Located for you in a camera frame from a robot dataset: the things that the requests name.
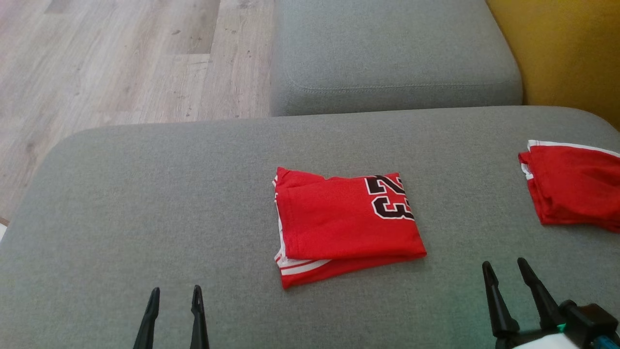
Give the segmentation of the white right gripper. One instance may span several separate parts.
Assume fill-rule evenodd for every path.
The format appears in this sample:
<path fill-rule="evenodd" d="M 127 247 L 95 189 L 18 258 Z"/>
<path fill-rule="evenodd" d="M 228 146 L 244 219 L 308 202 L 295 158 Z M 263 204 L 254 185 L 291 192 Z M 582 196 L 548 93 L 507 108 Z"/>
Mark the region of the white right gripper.
<path fill-rule="evenodd" d="M 485 261 L 482 264 L 483 282 L 490 326 L 496 340 L 495 349 L 602 349 L 597 343 L 602 338 L 601 329 L 579 332 L 565 328 L 563 332 L 550 331 L 565 323 L 558 303 L 525 258 L 518 258 L 517 264 L 533 296 L 543 331 L 519 332 L 520 326 L 507 308 L 493 267 L 489 261 Z"/>

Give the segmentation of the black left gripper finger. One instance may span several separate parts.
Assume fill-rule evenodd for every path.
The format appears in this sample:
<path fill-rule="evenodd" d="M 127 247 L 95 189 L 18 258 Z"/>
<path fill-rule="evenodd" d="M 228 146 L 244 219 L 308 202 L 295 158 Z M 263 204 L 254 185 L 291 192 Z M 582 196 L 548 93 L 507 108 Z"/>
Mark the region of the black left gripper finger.
<path fill-rule="evenodd" d="M 202 288 L 199 285 L 195 285 L 193 288 L 191 311 L 193 314 L 193 328 L 190 349 L 210 349 Z"/>
<path fill-rule="evenodd" d="M 142 316 L 133 349 L 153 349 L 155 321 L 159 314 L 160 295 L 160 288 L 153 288 Z"/>

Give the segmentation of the red shorts with white stripes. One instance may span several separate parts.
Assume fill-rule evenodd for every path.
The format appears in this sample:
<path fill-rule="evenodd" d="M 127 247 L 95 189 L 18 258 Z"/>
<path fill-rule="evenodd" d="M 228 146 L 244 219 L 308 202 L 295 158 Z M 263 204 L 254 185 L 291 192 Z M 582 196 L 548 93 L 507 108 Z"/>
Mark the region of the red shorts with white stripes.
<path fill-rule="evenodd" d="M 587 224 L 620 234 L 620 153 L 529 140 L 518 160 L 541 224 Z"/>

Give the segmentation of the red basketball jersey number 23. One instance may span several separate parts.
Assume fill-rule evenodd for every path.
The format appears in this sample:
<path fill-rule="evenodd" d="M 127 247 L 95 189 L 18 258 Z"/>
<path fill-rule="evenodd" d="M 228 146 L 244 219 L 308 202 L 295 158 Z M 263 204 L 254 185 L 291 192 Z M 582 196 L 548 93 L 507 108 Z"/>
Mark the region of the red basketball jersey number 23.
<path fill-rule="evenodd" d="M 427 256 L 399 173 L 323 177 L 278 167 L 272 183 L 285 290 Z"/>

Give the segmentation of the large grey sofa seat cushion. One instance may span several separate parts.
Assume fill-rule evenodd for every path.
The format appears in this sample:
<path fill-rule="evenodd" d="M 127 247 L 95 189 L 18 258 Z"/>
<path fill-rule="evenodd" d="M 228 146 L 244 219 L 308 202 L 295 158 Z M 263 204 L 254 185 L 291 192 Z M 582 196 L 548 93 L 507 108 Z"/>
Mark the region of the large grey sofa seat cushion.
<path fill-rule="evenodd" d="M 543 227 L 527 141 L 620 152 L 591 113 L 504 106 L 105 127 L 49 152 L 0 241 L 0 349 L 131 349 L 161 289 L 155 347 L 188 349 L 200 285 L 213 349 L 491 349 L 482 263 L 522 329 L 517 258 L 557 301 L 620 319 L 620 235 Z M 399 172 L 428 256 L 289 291 L 272 180 Z"/>

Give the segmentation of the yellow upholstered panel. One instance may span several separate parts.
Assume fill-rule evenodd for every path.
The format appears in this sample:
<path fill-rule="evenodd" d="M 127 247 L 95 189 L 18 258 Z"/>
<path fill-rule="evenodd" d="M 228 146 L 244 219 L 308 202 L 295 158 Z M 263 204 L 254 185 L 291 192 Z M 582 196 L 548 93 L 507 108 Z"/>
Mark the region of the yellow upholstered panel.
<path fill-rule="evenodd" d="M 620 0 L 486 0 L 523 102 L 591 112 L 620 131 Z"/>

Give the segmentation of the small grey sofa cushion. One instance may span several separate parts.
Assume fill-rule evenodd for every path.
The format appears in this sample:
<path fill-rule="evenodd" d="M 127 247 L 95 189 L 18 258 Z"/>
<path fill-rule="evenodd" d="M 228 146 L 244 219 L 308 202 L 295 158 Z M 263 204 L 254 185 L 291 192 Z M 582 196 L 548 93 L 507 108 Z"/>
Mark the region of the small grey sofa cushion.
<path fill-rule="evenodd" d="M 274 116 L 521 105 L 486 0 L 276 0 Z"/>

